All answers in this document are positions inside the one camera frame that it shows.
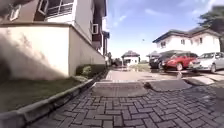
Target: cobblestone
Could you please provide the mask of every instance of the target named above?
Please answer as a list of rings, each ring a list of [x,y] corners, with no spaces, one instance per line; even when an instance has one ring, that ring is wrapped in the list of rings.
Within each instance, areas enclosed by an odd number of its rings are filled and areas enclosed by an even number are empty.
[[[149,115],[153,119],[154,122],[160,122],[161,121],[160,117],[155,112],[149,113]]]
[[[176,124],[173,121],[165,121],[162,123],[157,124],[159,128],[170,128],[176,126]]]
[[[140,119],[137,120],[129,120],[129,121],[124,121],[125,126],[138,126],[138,125],[143,125],[143,121]]]
[[[224,113],[202,100],[208,93],[195,91],[107,98],[89,90],[28,128],[222,128]]]

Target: white wall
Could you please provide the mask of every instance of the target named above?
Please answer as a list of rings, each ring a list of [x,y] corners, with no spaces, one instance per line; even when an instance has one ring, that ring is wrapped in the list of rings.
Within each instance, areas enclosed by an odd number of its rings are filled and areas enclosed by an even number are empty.
[[[73,30],[69,30],[69,75],[73,75],[76,67],[83,64],[105,64],[104,57],[80,38]]]
[[[196,39],[203,38],[203,43],[200,44],[196,42]],[[185,40],[185,45],[181,44],[181,40]],[[161,48],[161,42],[166,41],[166,47]],[[201,34],[197,35],[193,38],[179,37],[179,36],[171,36],[166,38],[159,43],[157,43],[157,51],[165,52],[169,50],[183,50],[183,51],[191,51],[198,55],[201,55],[205,52],[219,52],[220,44],[219,39],[210,34]]]
[[[38,24],[0,28],[0,59],[15,78],[66,78],[77,66],[105,64],[104,57],[67,25]]]
[[[203,43],[200,44],[196,42],[196,39],[202,38]],[[210,34],[202,34],[192,38],[194,45],[193,45],[193,52],[197,53],[198,55],[202,55],[205,52],[220,52],[220,43],[219,39]]]
[[[66,27],[1,27],[1,56],[16,78],[68,77],[68,34]]]
[[[93,21],[93,11],[91,10],[92,0],[77,0],[75,27],[88,38],[91,43],[92,33],[90,21]]]
[[[130,64],[128,64],[128,66],[130,65],[135,65],[139,63],[139,58],[138,57],[124,57],[124,60],[131,60]]]

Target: balcony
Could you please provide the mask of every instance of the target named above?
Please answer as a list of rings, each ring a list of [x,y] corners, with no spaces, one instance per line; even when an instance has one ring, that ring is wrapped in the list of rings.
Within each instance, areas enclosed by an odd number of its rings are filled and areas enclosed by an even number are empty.
[[[74,0],[50,0],[45,21],[74,25],[72,9]]]

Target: sky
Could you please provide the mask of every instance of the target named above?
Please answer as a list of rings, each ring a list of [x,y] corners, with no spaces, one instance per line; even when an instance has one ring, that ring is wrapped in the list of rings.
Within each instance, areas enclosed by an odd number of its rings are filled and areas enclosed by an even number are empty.
[[[224,0],[107,0],[108,51],[113,58],[132,50],[147,59],[156,50],[153,40],[170,29],[197,27],[198,17],[213,5],[224,5]]]

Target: hedge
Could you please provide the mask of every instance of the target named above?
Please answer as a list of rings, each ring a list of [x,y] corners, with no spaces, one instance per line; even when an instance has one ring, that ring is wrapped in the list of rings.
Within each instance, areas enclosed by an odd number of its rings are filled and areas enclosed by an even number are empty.
[[[106,65],[104,64],[86,64],[78,66],[76,69],[76,75],[81,75],[86,78],[92,78],[95,75],[106,69]]]

